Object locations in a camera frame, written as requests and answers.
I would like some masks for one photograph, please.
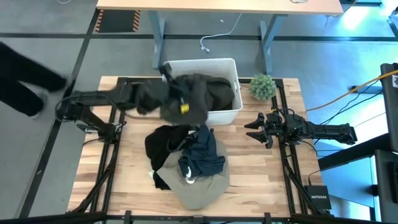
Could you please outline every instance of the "potted plant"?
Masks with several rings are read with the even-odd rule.
[[[256,75],[250,81],[249,91],[257,100],[268,100],[275,96],[276,84],[270,75]]]

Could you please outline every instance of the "wooden tabletop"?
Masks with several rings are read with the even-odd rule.
[[[117,79],[102,77],[99,89],[112,89]],[[299,81],[285,78],[284,85],[289,108],[306,118]],[[154,129],[166,123],[126,117],[127,124],[123,127],[108,213],[124,215],[125,210],[131,210],[135,215],[263,217],[264,212],[269,212],[272,217],[290,217],[277,140],[274,139],[272,149],[266,149],[263,144],[246,136],[245,132],[252,130],[243,127],[254,121],[258,112],[268,113],[272,105],[271,100],[255,100],[248,93],[248,84],[242,84],[241,93],[243,109],[233,123],[211,126],[215,130],[217,140],[225,144],[228,152],[230,186],[222,196],[204,209],[189,211],[181,206],[172,191],[155,188],[149,175],[152,169],[145,153],[144,139]],[[109,106],[103,106],[95,107],[93,111],[101,119],[108,121],[110,109]],[[86,141],[95,138],[95,134],[88,134]],[[87,144],[83,148],[68,210],[77,207],[94,186],[102,148],[103,143],[100,142]],[[306,184],[308,175],[319,169],[317,156],[306,144],[297,146],[297,156],[303,183]],[[322,184],[320,173],[313,174],[311,181],[313,184]],[[293,193],[296,211],[300,212],[295,187]],[[102,207],[102,201],[103,192],[100,194],[99,208]]]
[[[342,14],[340,0],[98,0],[98,9],[224,11],[268,14]]]

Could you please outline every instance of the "person's leg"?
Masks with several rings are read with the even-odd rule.
[[[45,88],[49,92],[61,90],[67,80],[53,71],[15,52],[0,42],[2,76]]]
[[[44,107],[34,92],[10,78],[0,78],[0,101],[27,116],[37,115]]]

